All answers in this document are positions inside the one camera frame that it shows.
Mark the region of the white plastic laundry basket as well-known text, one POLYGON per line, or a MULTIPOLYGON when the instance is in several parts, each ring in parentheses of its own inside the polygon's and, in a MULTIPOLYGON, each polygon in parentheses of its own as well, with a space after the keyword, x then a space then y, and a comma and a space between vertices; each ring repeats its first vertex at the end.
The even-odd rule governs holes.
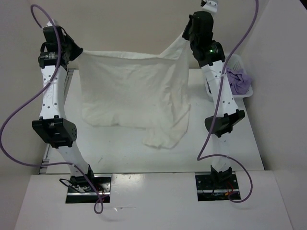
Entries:
MULTIPOLYGON (((243 72, 245 75, 248 76, 249 81, 252 81, 252 78, 246 73, 242 58, 237 55, 233 54, 227 63, 227 68, 229 68, 232 72, 243 72)), ((245 94, 235 94, 235 98, 246 98, 246 97, 251 97, 253 95, 253 90, 251 87, 251 83, 248 85, 249 88, 246 90, 245 94)))

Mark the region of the purple t shirt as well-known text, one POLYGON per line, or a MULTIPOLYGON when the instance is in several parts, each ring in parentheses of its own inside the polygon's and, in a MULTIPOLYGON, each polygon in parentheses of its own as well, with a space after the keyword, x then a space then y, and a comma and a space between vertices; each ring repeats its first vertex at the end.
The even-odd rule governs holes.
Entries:
POLYGON ((228 82, 233 95, 244 95, 248 92, 252 78, 243 69, 226 68, 228 82))

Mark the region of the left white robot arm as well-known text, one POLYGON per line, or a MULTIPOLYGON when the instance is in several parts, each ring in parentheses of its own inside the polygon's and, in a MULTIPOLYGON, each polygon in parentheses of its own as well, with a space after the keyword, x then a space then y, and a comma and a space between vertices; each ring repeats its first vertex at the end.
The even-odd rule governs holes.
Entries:
POLYGON ((69 163, 70 188, 75 192, 91 192, 96 185, 94 173, 77 147, 77 127, 67 120, 64 109, 67 65, 83 49, 59 25, 47 25, 43 34, 46 41, 40 48, 38 62, 46 90, 39 118, 32 122, 32 128, 69 163))

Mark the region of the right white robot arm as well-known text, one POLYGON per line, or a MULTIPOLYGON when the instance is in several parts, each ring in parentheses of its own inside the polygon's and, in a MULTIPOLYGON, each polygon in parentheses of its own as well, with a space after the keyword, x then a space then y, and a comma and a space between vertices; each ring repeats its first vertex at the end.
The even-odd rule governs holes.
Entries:
POLYGON ((245 117, 245 112, 238 108, 233 98, 225 71, 223 47, 213 39, 213 16, 205 11, 190 15, 182 37, 189 41, 212 94, 215 111, 204 121, 208 137, 213 141, 212 156, 215 157, 211 164, 210 181, 213 187, 222 188, 232 173, 229 136, 234 125, 245 117))

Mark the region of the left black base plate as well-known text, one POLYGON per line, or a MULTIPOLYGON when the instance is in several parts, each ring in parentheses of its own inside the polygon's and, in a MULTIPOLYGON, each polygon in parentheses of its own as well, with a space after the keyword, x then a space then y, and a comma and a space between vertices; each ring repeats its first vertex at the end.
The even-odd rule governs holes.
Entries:
MULTIPOLYGON (((80 187, 73 184, 72 179, 60 178, 59 181, 67 187, 66 204, 95 203, 98 200, 96 192, 89 185, 80 187)), ((103 203, 110 203, 111 175, 97 174, 94 176, 93 184, 103 203)))

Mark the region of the white t shirt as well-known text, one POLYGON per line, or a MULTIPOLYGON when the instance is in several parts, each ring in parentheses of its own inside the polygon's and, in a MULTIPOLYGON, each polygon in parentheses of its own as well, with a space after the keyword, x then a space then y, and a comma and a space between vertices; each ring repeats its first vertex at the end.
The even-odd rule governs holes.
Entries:
POLYGON ((84 121, 144 129, 144 145, 173 148, 189 125, 188 49, 179 36, 158 55, 84 51, 78 57, 84 121))

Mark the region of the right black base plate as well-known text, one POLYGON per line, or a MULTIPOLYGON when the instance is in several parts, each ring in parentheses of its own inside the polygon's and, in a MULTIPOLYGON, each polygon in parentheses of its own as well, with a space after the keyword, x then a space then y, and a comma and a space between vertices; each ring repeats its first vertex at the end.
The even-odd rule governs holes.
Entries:
POLYGON ((220 184, 214 184, 209 173, 196 174, 195 181, 199 202, 228 200, 228 196, 233 200, 241 200, 237 177, 234 173, 220 184))

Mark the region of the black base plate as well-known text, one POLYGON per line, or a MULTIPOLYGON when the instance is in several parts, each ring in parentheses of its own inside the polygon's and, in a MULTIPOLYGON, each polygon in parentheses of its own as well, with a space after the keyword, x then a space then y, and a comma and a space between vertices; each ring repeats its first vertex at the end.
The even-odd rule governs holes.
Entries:
POLYGON ((209 173, 196 174, 195 181, 199 202, 228 200, 228 196, 233 200, 241 200, 237 177, 234 173, 220 184, 214 184, 209 173))
MULTIPOLYGON (((59 181, 67 187, 66 204, 95 203, 98 200, 96 192, 89 185, 80 187, 73 184, 72 179, 60 178, 59 181)), ((94 176, 93 184, 103 203, 110 203, 111 175, 97 174, 94 176)))

